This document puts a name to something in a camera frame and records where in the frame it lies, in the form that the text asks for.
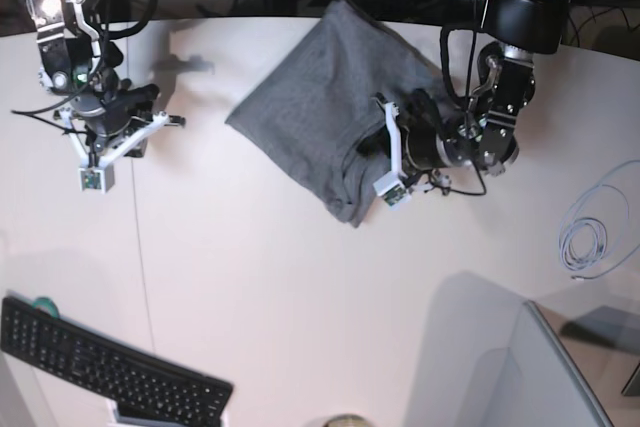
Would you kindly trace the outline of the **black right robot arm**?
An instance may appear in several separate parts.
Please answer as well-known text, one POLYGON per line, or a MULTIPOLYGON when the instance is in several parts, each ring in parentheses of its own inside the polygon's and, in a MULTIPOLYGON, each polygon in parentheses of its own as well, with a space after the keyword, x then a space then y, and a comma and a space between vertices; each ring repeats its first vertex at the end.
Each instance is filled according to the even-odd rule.
POLYGON ((19 111, 73 140, 88 167, 121 157, 141 157, 147 139, 164 127, 183 127, 185 118, 156 107, 160 89, 133 88, 116 69, 124 61, 120 39, 139 34, 158 0, 149 0, 131 27, 114 31, 113 0, 24 0, 34 24, 41 85, 57 96, 54 104, 19 111))

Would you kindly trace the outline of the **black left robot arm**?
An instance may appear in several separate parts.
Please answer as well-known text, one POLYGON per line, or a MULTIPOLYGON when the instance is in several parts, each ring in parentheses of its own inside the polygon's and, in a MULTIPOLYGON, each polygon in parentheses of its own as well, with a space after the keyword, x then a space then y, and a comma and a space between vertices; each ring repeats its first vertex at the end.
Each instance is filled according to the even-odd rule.
POLYGON ((440 61, 451 114, 435 99, 414 90, 391 127, 382 127, 358 147, 364 155, 385 154, 399 161, 408 177, 468 163, 498 176, 518 153, 517 117, 532 100, 534 58, 553 55, 561 42, 571 0, 483 0, 470 22, 442 27, 440 61), (478 86, 456 93, 449 70, 449 36, 456 30, 491 37, 478 54, 478 86))

